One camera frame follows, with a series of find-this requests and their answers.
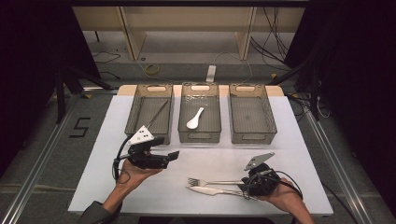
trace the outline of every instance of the gray floor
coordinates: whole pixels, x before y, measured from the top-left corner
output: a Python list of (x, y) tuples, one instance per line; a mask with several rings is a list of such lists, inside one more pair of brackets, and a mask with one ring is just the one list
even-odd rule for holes
[[(142, 65), (147, 63), (159, 64), (161, 71), (155, 76), (157, 78), (155, 79), (145, 76), (139, 64), (129, 59), (122, 35), (100, 33), (101, 43), (96, 42), (92, 32), (87, 32), (85, 35), (92, 53), (109, 51), (121, 55), (111, 63), (97, 64), (101, 72), (111, 72), (121, 77), (121, 79), (116, 79), (110, 74), (102, 74), (103, 80), (114, 86), (163, 82), (162, 79), (158, 78), (171, 79), (175, 81), (174, 83), (179, 83), (180, 80), (204, 81), (207, 67), (213, 63), (218, 67), (215, 81), (222, 84), (241, 82), (250, 77), (249, 66), (252, 73), (249, 82), (266, 83), (271, 80), (271, 74), (281, 75), (285, 73), (285, 71), (266, 66), (262, 61), (262, 56), (256, 53), (254, 49), (250, 49), (247, 63), (240, 62), (229, 53), (221, 54), (216, 59), (222, 52), (231, 52), (233, 55), (237, 55), (237, 46), (233, 40), (233, 34), (152, 33), (146, 39), (138, 62)], [(263, 39), (265, 34), (255, 34), (255, 36), (257, 36), (257, 39)], [(292, 35), (284, 34), (282, 37), (285, 43), (289, 43), (292, 39)], [(274, 42), (269, 45), (269, 48), (272, 48), (272, 52), (277, 52)], [(94, 59), (98, 62), (105, 62), (112, 58), (114, 56), (101, 54), (100, 57)], [(275, 61), (267, 60), (267, 62), (279, 65)], [(294, 92), (294, 80), (295, 78), (292, 78), (281, 84), (285, 93)], [(82, 81), (82, 83), (86, 87), (93, 87), (89, 82)], [(86, 162), (90, 157), (92, 146), (105, 118), (111, 97), (111, 94), (92, 94), (78, 99), (63, 134), (50, 155), (49, 161), (38, 179), (37, 186), (25, 205), (18, 223), (75, 223), (78, 220), (78, 215), (68, 213), (67, 207), (73, 198), (74, 189), (77, 187)], [(294, 102), (290, 102), (290, 104), (294, 112), (298, 114), (301, 108)], [(0, 180), (0, 216), (6, 213), (19, 190), (18, 185), (24, 183), (30, 170), (35, 165), (35, 161), (55, 128), (56, 116), (56, 99), (51, 98), (34, 131), (26, 140), (26, 148), (19, 152), (18, 157), (11, 163)], [(73, 129), (78, 118), (91, 118), (81, 122), (81, 125), (89, 127), (89, 130), (84, 138), (70, 138), (72, 134), (81, 133), (81, 130)], [(302, 118), (298, 116), (296, 119), (299, 120), (300, 129), (319, 178), (347, 204), (345, 194), (332, 172), (307, 116)], [(373, 223), (396, 223), (381, 196), (361, 168), (359, 161), (352, 156), (347, 140), (338, 127), (336, 119), (334, 117), (321, 118), (320, 124), (351, 177), (351, 182), (363, 200)], [(335, 200), (334, 196), (329, 191), (326, 190), (326, 192), (333, 206), (334, 214), (330, 217), (315, 217), (316, 222), (353, 223), (346, 210)], [(272, 217), (272, 219), (276, 223), (290, 223), (291, 221), (290, 217)], [(123, 214), (119, 223), (136, 223), (137, 220), (138, 217)]]

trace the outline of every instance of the white spoon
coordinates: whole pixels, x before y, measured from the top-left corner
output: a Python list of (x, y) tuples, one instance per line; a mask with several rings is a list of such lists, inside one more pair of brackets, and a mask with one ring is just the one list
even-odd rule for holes
[(204, 111), (204, 108), (200, 107), (197, 114), (195, 115), (195, 117), (193, 119), (191, 119), (189, 122), (187, 122), (187, 127), (189, 129), (196, 129), (198, 127), (198, 121), (199, 121), (199, 117), (201, 116), (202, 111)]

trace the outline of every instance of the metal frame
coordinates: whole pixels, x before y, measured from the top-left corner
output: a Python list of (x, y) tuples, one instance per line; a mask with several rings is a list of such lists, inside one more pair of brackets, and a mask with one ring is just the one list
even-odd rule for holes
[(47, 144), (44, 146), (40, 156), (38, 157), (37, 161), (35, 162), (35, 166), (32, 168), (32, 171), (27, 176), (25, 182), (21, 186), (20, 191), (13, 199), (11, 206), (8, 208), (6, 214), (3, 217), (2, 224), (10, 224), (10, 223), (17, 223), (21, 213), (23, 211), (24, 206), (27, 204), (29, 200), (37, 180), (40, 178), (41, 174), (43, 173), (48, 160), (56, 148), (56, 145), (64, 131), (65, 124), (67, 123), (70, 114), (73, 111), (74, 106), (79, 100), (79, 95), (73, 95), (70, 98), (68, 106), (65, 111), (64, 118), (62, 121), (55, 125), (54, 130), (52, 131)]
[(49, 3), (73, 7), (306, 7), (312, 4), (329, 4), (331, 1), (318, 3), (310, 0), (55, 0)]
[(332, 148), (332, 144), (325, 131), (323, 130), (320, 121), (316, 121), (311, 112), (307, 112), (307, 118), (309, 123), (311, 124), (312, 130), (317, 136), (320, 146), (323, 149), (323, 152), (326, 156), (327, 161), (332, 167), (332, 171), (334, 172), (335, 177), (337, 178), (338, 183), (340, 184), (341, 190), (346, 195), (346, 199), (351, 207), (352, 213), (355, 218), (361, 224), (373, 223), (371, 220), (367, 209), (359, 196), (359, 193), (356, 191), (355, 187), (351, 182), (351, 178), (347, 174), (346, 169), (344, 168), (341, 161), (338, 159), (334, 149)]

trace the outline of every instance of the electronic device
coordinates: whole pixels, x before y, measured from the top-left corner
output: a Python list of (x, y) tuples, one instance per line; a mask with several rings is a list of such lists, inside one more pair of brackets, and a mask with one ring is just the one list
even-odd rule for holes
[(301, 193), (300, 189), (297, 189), (293, 185), (281, 181), (276, 171), (264, 163), (274, 155), (275, 153), (271, 152), (253, 157), (245, 168), (245, 171), (249, 171), (248, 177), (243, 177), (242, 181), (244, 184), (238, 185), (238, 187), (243, 192), (245, 192), (247, 194), (247, 198), (249, 198), (250, 196), (270, 195), (272, 192), (274, 192), (279, 184), (282, 184), (294, 189), (297, 194), (303, 198), (303, 194)]
[[(177, 160), (179, 151), (168, 155), (151, 154), (151, 147), (162, 145), (163, 137), (153, 136), (149, 130), (142, 126), (134, 135), (129, 135), (122, 143), (117, 158), (113, 161), (114, 178), (119, 178), (120, 161), (128, 161), (141, 169), (166, 169), (170, 161)], [(130, 145), (128, 154), (121, 156), (125, 144)]]

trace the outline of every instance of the wire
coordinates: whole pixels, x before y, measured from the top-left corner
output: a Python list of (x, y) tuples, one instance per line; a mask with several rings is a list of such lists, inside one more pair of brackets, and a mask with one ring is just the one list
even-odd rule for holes
[(330, 114), (332, 113), (332, 111), (329, 110), (329, 113), (328, 113), (327, 115), (324, 115), (324, 114), (321, 112), (320, 108), (319, 108), (319, 102), (320, 102), (320, 98), (318, 98), (318, 103), (317, 103), (317, 108), (318, 108), (319, 114), (320, 114), (323, 118), (325, 118), (325, 119), (329, 118), (329, 117), (330, 117)]
[(116, 181), (117, 181), (117, 180), (119, 179), (119, 177), (120, 177), (120, 174), (119, 174), (119, 170), (120, 170), (120, 169), (119, 169), (119, 165), (120, 165), (120, 161), (121, 161), (121, 158), (120, 158), (121, 152), (122, 152), (122, 150), (124, 149), (125, 144), (128, 142), (129, 139), (132, 138), (132, 136), (134, 136), (134, 135), (133, 135), (133, 134), (129, 134), (129, 135), (126, 136), (125, 140), (122, 142), (122, 144), (121, 144), (121, 146), (120, 146), (120, 149), (119, 149), (119, 152), (117, 153), (116, 159), (114, 159), (114, 161), (113, 161), (113, 169), (112, 169), (112, 171), (113, 171), (113, 178), (114, 178)]
[(110, 53), (110, 52), (106, 52), (106, 51), (100, 51), (99, 53), (92, 55), (92, 57), (94, 58), (94, 57), (96, 57), (96, 56), (98, 56), (99, 54), (102, 54), (102, 53), (106, 53), (106, 54), (110, 54), (110, 55), (115, 55), (116, 57), (113, 58), (113, 59), (110, 59), (110, 60), (108, 60), (108, 61), (105, 61), (105, 62), (97, 62), (97, 61), (95, 61), (96, 63), (109, 63), (109, 62), (112, 62), (112, 61), (118, 59), (119, 57), (121, 57), (120, 54)]
[(295, 188), (293, 185), (290, 185), (290, 184), (288, 184), (288, 183), (286, 183), (286, 182), (283, 182), (283, 181), (281, 181), (281, 180), (278, 180), (278, 179), (275, 179), (275, 178), (272, 178), (272, 177), (269, 177), (269, 176), (265, 176), (265, 175), (263, 175), (262, 178), (266, 178), (266, 179), (269, 179), (269, 180), (273, 180), (273, 181), (275, 181), (275, 182), (278, 182), (278, 183), (281, 184), (281, 185), (284, 185), (284, 186), (287, 186), (287, 187), (289, 187), (289, 188), (291, 188), (291, 189), (294, 189), (294, 191), (296, 191), (296, 193), (298, 194), (298, 196), (300, 196), (300, 198), (303, 199), (303, 193), (302, 193), (299, 189)]
[(341, 201), (341, 199), (334, 193), (334, 191), (332, 191), (332, 189), (329, 188), (329, 186), (327, 186), (325, 183), (323, 183), (323, 181), (320, 181), (320, 183), (322, 184), (322, 186), (327, 189), (334, 197), (335, 199), (344, 207), (344, 209), (347, 211), (347, 213), (350, 215), (350, 217), (352, 217), (353, 221), (356, 224), (359, 224), (359, 221), (355, 218), (355, 216), (352, 214), (352, 212), (347, 208), (347, 206), (344, 204), (343, 201)]
[(282, 171), (276, 171), (276, 173), (280, 173), (280, 174), (282, 174), (282, 175), (287, 176), (287, 177), (296, 185), (297, 189), (298, 189), (300, 192), (302, 192), (301, 189), (300, 189), (300, 186), (298, 186), (297, 182), (295, 182), (294, 179), (291, 178), (291, 176), (289, 176), (288, 174), (286, 174), (285, 172), (282, 172)]
[(222, 54), (230, 54), (230, 55), (233, 56), (236, 60), (239, 60), (239, 61), (244, 62), (245, 64), (247, 64), (248, 70), (250, 71), (250, 77), (247, 78), (246, 80), (240, 82), (240, 83), (245, 83), (245, 82), (249, 81), (249, 80), (253, 77), (253, 72), (251, 71), (250, 64), (249, 64), (247, 61), (243, 61), (243, 60), (239, 59), (238, 57), (234, 56), (234, 55), (231, 54), (230, 52), (222, 52), (222, 53), (219, 53), (219, 54), (215, 57), (215, 59), (213, 60), (213, 65), (216, 65), (216, 60), (217, 60), (218, 57), (219, 57), (220, 55), (222, 55)]
[(294, 114), (294, 116), (301, 116), (304, 113), (304, 107), (306, 106), (303, 102), (299, 101), (293, 94), (286, 94), (289, 100), (296, 102), (301, 107), (301, 112), (298, 114)]
[(145, 67), (145, 73), (150, 76), (157, 75), (160, 72), (160, 66), (158, 64), (149, 64)]
[(280, 63), (283, 63), (284, 65), (286, 65), (282, 60), (280, 60), (278, 57), (276, 57), (273, 53), (271, 53), (270, 51), (268, 51), (267, 49), (265, 49), (265, 43), (266, 43), (266, 41), (265, 41), (265, 43), (263, 44), (263, 46), (260, 46), (260, 44), (259, 44), (253, 37), (251, 37), (251, 40), (253, 40), (253, 42), (250, 42), (251, 46), (252, 46), (255, 50), (257, 50), (257, 51), (262, 55), (262, 61), (263, 61), (266, 65), (268, 65), (269, 67), (273, 67), (273, 68), (275, 68), (275, 69), (279, 69), (279, 70), (283, 70), (283, 71), (287, 71), (287, 72), (290, 71), (290, 69), (284, 69), (284, 68), (275, 67), (275, 66), (269, 64), (267, 61), (265, 61), (264, 56), (267, 57), (267, 58), (270, 58), (270, 59), (277, 60), (277, 61), (279, 61)]
[(274, 8), (274, 22), (272, 23), (272, 25), (271, 25), (271, 22), (270, 22), (270, 19), (269, 19), (268, 15), (267, 15), (267, 12), (265, 11), (265, 7), (263, 7), (262, 9), (263, 9), (263, 11), (264, 11), (265, 18), (266, 18), (267, 21), (268, 21), (268, 25), (269, 25), (270, 28), (271, 28), (271, 32), (270, 32), (270, 34), (269, 34), (268, 36), (270, 36), (271, 34), (274, 34), (274, 37), (276, 38), (276, 45), (277, 45), (277, 48), (278, 48), (278, 50), (279, 50), (279, 54), (281, 55), (281, 57), (282, 57), (283, 59), (285, 59), (284, 56), (283, 56), (283, 54), (285, 54), (285, 56), (286, 56), (287, 52), (285, 52), (285, 51), (287, 51), (288, 48), (283, 44), (283, 41), (282, 41), (282, 39), (280, 38), (280, 35), (278, 35), (278, 34), (279, 34), (279, 32), (278, 32), (278, 30), (277, 30), (277, 23), (278, 23), (278, 20), (277, 20), (277, 13), (278, 13), (278, 8), (277, 8), (277, 7)]
[(119, 180), (117, 180), (117, 181), (118, 181), (120, 184), (125, 184), (125, 183), (127, 183), (127, 182), (131, 179), (131, 175), (130, 175), (128, 172), (126, 172), (124, 169), (121, 170), (120, 175), (121, 175), (122, 173), (127, 174), (127, 175), (128, 175), (128, 179), (126, 179), (125, 181), (122, 181), (122, 182), (120, 182)]
[(137, 65), (140, 66), (140, 68), (142, 69), (142, 71), (143, 71), (143, 73), (146, 75), (146, 77), (149, 77), (149, 78), (152, 78), (152, 79), (159, 79), (159, 80), (169, 81), (169, 82), (176, 82), (176, 83), (179, 83), (179, 82), (188, 82), (187, 80), (172, 80), (172, 79), (163, 78), (163, 77), (153, 77), (152, 75), (149, 75), (149, 74), (147, 73), (147, 69), (145, 69), (145, 68), (142, 66), (142, 64), (137, 63)]
[(107, 73), (107, 74), (110, 74), (111, 76), (115, 77), (116, 79), (121, 79), (121, 77), (116, 76), (116, 75), (114, 75), (114, 74), (111, 73), (111, 72), (100, 72), (100, 73)]
[(253, 179), (255, 179), (257, 177), (258, 174), (253, 175), (252, 177), (250, 177), (247, 181), (247, 183), (245, 183), (245, 185), (247, 185), (247, 195), (245, 194), (245, 191), (242, 190), (242, 193), (244, 195), (244, 198), (246, 200), (250, 200), (250, 194), (249, 194), (249, 190), (250, 190), (250, 186), (251, 186), (251, 182), (253, 181)]
[(310, 110), (309, 109), (307, 109), (306, 111), (305, 111), (305, 113), (297, 120), (297, 123), (298, 122), (300, 122), (300, 120), (306, 115), (306, 113), (308, 113)]

